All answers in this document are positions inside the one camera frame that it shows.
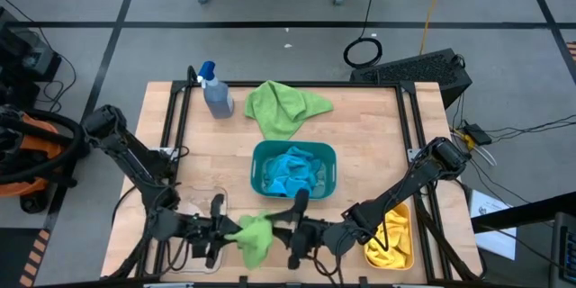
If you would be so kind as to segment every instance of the wooden table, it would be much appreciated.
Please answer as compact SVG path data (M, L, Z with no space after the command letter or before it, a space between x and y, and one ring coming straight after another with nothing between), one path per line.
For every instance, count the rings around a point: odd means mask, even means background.
M159 146L170 86L169 82L148 84L136 136L149 148ZM178 186L183 198L180 212L190 211L187 210L186 202L191 199L204 199L209 203L209 194L212 193L210 190L214 187L226 191L227 214L233 220L237 220L242 214L256 215L263 209L276 212L291 206L292 202L289 200L265 198L250 187L252 151L255 145L263 140L256 121L243 114L245 98L252 90L253 88L232 87L230 91L235 100L234 115L227 120L218 121L212 118L203 100L202 91L199 88L192 91L184 135L184 145L190 149L190 155L181 160L177 179L182 183ZM327 142L337 152L337 189L326 200L310 202L307 215L327 221L340 221L342 211L353 203L373 199L398 182L406 172L407 162L395 91L388 88L304 90L329 99L334 104L334 111L307 120L292 140ZM436 136L449 138L446 114L437 84L417 84L417 96L426 139L432 140ZM404 101L407 112L411 112L407 96ZM411 113L407 115L411 125L412 142L417 143ZM177 117L173 132L176 132L176 123ZM131 181L126 178L122 192L131 186ZM462 189L455 183L440 181L436 193L447 240L472 271L479 274L482 266ZM345 282L358 283L359 276L366 276L371 284L426 282L412 198L406 203L410 207L412 218L411 236L416 256L414 266L407 271L374 269L366 263L362 247L355 245L342 259ZM113 272L131 252L141 236L144 220L140 194L135 192L128 196L118 210L102 275ZM179 239L174 240L173 254ZM436 277L441 278L436 244L432 238L430 241ZM168 273L163 280L235 283L241 275L247 275L251 283L328 282L327 278L317 273L310 261L302 261L301 267L296 271L288 270L286 266L289 253L278 239L274 240L262 266L251 272L244 267L236 246L226 246L222 251L220 269L213 274ZM326 248L320 250L319 259L328 269L334 267L334 257ZM199 260L189 262L184 271L198 266L197 261Z

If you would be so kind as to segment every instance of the yellow cable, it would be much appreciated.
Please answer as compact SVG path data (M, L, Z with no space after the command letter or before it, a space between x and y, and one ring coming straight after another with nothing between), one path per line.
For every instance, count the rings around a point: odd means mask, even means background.
M426 43L426 34L428 33L428 23L430 22L430 16L432 15L432 12L434 11L434 7L436 6L436 1L437 0L432 0L432 5L428 9L428 14L426 16L426 24L424 25L424 35L422 35L422 42L420 43L420 54L419 55L422 55L422 53L424 52L424 44Z
M452 130L452 131L458 134L458 136L460 136L460 138L464 141L464 143L466 143L466 147L468 148L468 150L474 149L476 143L474 142L474 139L470 135L466 135L458 130Z

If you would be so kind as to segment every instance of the teal plastic bin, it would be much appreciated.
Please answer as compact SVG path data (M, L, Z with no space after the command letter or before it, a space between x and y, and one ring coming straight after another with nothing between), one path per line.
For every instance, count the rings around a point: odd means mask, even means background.
M321 162L320 170L316 174L317 185L312 189L311 200L320 200L329 197L336 189L336 152L326 143L295 141L295 140L264 140L258 143L252 154L252 168L250 184L252 189L266 197L292 199L265 191L265 165L268 161L278 157L292 146L303 149L314 155Z

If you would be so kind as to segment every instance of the spray bottle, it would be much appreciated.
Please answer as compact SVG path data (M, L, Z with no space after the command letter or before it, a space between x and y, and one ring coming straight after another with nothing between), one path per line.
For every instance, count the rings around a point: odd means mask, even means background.
M228 86L214 75L216 64L205 61L198 73L198 82L204 90L204 100L216 119L229 118L234 112L234 101Z

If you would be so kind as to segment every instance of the green cloth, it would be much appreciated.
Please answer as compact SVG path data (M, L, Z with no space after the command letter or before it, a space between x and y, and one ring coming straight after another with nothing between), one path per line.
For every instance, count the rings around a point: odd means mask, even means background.
M268 249L272 246L274 235L273 224L266 218L267 212L260 212L256 217L240 216L241 231L235 234L225 235L228 240L235 240L238 249L242 250L244 265L248 270L260 266L268 255Z
M317 94L266 81L248 95L244 114L258 121L265 139L288 140L307 118L333 109Z

